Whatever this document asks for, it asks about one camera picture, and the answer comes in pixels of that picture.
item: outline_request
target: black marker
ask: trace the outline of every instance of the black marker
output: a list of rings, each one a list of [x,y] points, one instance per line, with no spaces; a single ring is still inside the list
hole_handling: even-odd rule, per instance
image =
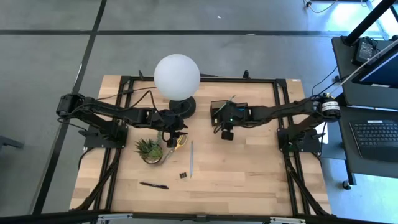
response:
[[[140,184],[146,185],[146,186],[151,186],[151,187],[162,188],[162,189],[166,189],[166,190],[169,189],[169,187],[166,185],[156,185],[156,184],[149,184],[149,183],[145,183],[145,182],[140,182]]]

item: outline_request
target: monitor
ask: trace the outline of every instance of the monitor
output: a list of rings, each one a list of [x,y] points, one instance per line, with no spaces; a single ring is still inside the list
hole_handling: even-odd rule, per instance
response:
[[[398,88],[398,44],[353,79],[354,83]]]

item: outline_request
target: table leg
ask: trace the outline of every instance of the table leg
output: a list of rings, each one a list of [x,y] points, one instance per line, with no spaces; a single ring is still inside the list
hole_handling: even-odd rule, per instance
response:
[[[0,136],[0,145],[1,146],[12,146],[12,147],[16,147],[16,148],[24,147],[23,143],[6,138],[4,136]]]
[[[348,180],[343,181],[342,185],[343,185],[344,189],[350,190],[351,186],[356,185],[356,179],[355,179],[355,175],[348,169],[347,160],[344,160],[344,163],[346,165]]]

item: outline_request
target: wooden tabletop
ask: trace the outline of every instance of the wooden tabletop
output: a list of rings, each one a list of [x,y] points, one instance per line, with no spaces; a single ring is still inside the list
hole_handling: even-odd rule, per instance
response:
[[[119,75],[105,75],[99,97],[118,92]],[[136,81],[133,89],[154,86],[154,82]],[[291,101],[304,97],[300,80],[287,80]],[[169,101],[157,89],[151,90],[158,109],[168,108]],[[145,91],[136,91],[131,104]],[[186,145],[178,149],[163,165],[146,164],[135,151],[139,138],[156,139],[157,131],[129,127],[126,147],[122,150],[114,190],[112,211],[147,213],[192,213],[219,215],[291,215],[289,191],[282,153],[277,144],[277,120],[260,127],[235,127],[234,140],[213,134],[210,102],[227,100],[249,105],[275,106],[274,92],[267,83],[201,82],[193,96],[195,114],[185,119],[188,129]],[[104,100],[115,103],[116,97]],[[137,107],[152,107],[146,96]],[[305,116],[295,116],[295,123]],[[193,141],[193,176],[189,178],[190,142]],[[163,145],[164,154],[169,149]],[[94,149],[81,162],[70,208],[79,206],[88,196],[100,176],[104,149]],[[328,196],[320,163],[312,154],[300,153],[305,183],[326,211],[330,212]],[[179,174],[186,172],[187,178]],[[148,187],[139,182],[169,186],[169,190]],[[108,186],[104,188],[101,208],[104,208]],[[299,211],[302,212],[300,191],[296,186]]]

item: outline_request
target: white cable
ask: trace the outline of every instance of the white cable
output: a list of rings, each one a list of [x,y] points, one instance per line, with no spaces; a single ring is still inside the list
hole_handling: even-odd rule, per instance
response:
[[[377,57],[379,54],[385,52],[386,50],[390,49],[391,47],[393,47],[393,45],[395,45],[396,43],[398,43],[398,40],[394,41],[393,43],[391,43],[390,45],[388,45],[385,49],[382,49],[381,51],[379,51],[379,53],[373,55],[373,57],[371,57],[369,60],[367,60],[365,63],[363,63],[361,66],[359,66],[359,68],[357,68],[351,75],[349,75],[347,78],[345,78],[333,91],[330,92],[330,94],[332,94],[334,91],[336,91],[340,86],[342,86],[345,82],[347,82],[353,75],[355,75],[355,73],[357,73],[361,68],[363,68],[366,64],[368,64],[371,60],[373,60],[375,57]]]
[[[303,2],[304,2],[304,6],[306,7],[306,6],[307,6],[307,1],[306,1],[306,0],[303,0]],[[332,7],[336,2],[338,2],[338,0],[335,0],[332,4],[330,4],[330,6],[328,6],[326,9],[324,9],[324,10],[322,10],[322,11],[319,11],[319,12],[313,10],[313,8],[312,8],[311,5],[309,5],[309,8],[310,8],[314,13],[321,13],[321,12],[325,12],[326,10],[328,10],[328,9],[329,9],[330,7]]]
[[[363,2],[363,0],[361,0],[361,6],[362,7],[367,7],[368,6],[367,4],[363,5],[362,2]]]

